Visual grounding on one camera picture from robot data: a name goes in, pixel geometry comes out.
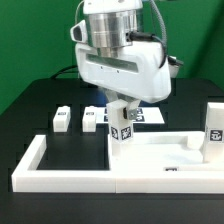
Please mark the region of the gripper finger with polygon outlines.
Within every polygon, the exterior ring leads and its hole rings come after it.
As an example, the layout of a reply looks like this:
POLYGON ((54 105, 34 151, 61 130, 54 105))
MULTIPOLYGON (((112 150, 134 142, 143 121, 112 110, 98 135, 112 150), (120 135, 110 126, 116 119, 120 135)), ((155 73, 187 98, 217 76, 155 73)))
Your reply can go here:
POLYGON ((137 118, 137 109, 140 104, 139 100, 128 102, 123 109, 123 116, 127 120, 135 120, 137 118))
POLYGON ((105 90, 105 95, 109 103, 118 100, 118 93, 109 89, 105 90))

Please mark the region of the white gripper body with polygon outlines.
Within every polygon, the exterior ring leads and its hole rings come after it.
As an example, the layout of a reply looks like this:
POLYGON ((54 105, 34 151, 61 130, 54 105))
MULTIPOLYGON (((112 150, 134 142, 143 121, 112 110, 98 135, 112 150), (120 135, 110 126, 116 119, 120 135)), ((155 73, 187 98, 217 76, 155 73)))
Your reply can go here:
POLYGON ((103 58, 87 44, 77 43, 78 70, 85 82, 148 103, 164 100, 171 92, 168 61, 162 62, 158 42, 133 41, 119 48, 117 58, 103 58))

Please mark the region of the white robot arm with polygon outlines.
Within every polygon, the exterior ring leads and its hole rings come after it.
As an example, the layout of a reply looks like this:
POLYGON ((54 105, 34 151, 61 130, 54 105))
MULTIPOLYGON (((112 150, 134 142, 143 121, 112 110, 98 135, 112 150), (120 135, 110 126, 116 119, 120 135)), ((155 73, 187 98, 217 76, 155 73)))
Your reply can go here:
POLYGON ((81 78, 127 101, 128 120, 140 102, 166 99, 183 62, 167 53, 165 35, 144 31, 142 0, 84 0, 83 14, 70 30, 81 78))

